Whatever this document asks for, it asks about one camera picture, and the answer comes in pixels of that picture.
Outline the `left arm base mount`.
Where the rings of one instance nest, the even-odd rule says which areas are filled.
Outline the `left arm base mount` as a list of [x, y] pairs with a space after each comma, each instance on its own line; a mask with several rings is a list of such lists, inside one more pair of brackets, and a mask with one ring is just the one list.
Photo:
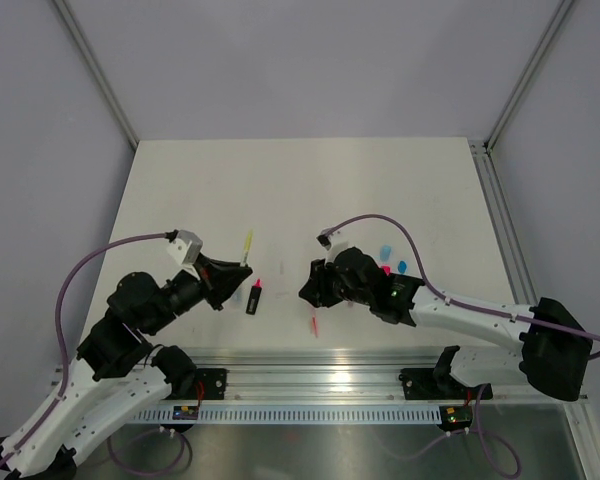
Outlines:
[[198, 368], [192, 383], [183, 393], [172, 394], [169, 429], [184, 433], [202, 419], [202, 408], [209, 402], [225, 398], [228, 370], [224, 368]]

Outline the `yellow highlighter pen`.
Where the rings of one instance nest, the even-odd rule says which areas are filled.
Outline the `yellow highlighter pen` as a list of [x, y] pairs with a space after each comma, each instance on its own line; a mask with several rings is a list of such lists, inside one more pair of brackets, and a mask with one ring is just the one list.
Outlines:
[[246, 266], [248, 262], [248, 256], [250, 253], [251, 245], [253, 240], [253, 229], [250, 229], [246, 235], [243, 251], [240, 259], [240, 265]]

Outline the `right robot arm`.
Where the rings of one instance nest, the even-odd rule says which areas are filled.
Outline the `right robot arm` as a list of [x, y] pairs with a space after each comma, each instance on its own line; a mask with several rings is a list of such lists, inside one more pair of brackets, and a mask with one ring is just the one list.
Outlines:
[[456, 396], [466, 387], [526, 380], [561, 401], [580, 396], [593, 342], [560, 302], [537, 305], [460, 300], [435, 293], [421, 278], [388, 273], [356, 247], [331, 259], [312, 261], [299, 291], [314, 308], [342, 302], [364, 305], [382, 321], [448, 330], [496, 345], [502, 354], [479, 361], [453, 345], [443, 350], [434, 371], [436, 389]]

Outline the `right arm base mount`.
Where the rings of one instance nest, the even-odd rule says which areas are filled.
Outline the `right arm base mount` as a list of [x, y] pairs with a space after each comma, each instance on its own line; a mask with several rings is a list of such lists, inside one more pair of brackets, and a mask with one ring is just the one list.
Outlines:
[[472, 401], [491, 400], [493, 390], [487, 384], [481, 395], [481, 385], [468, 387], [450, 375], [434, 373], [433, 368], [404, 368], [398, 376], [408, 401], [442, 401], [439, 407], [440, 424], [443, 432], [455, 432], [471, 428], [474, 414]]

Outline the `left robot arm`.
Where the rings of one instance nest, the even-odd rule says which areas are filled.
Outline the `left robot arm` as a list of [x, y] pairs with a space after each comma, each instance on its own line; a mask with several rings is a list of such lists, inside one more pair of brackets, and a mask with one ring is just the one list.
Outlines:
[[191, 271], [164, 286], [146, 272], [123, 277], [60, 384], [22, 427], [0, 437], [0, 470], [10, 479], [71, 479], [135, 414], [198, 393], [191, 358], [178, 346], [156, 348], [149, 339], [201, 302], [221, 309], [252, 273], [247, 265], [199, 255]]

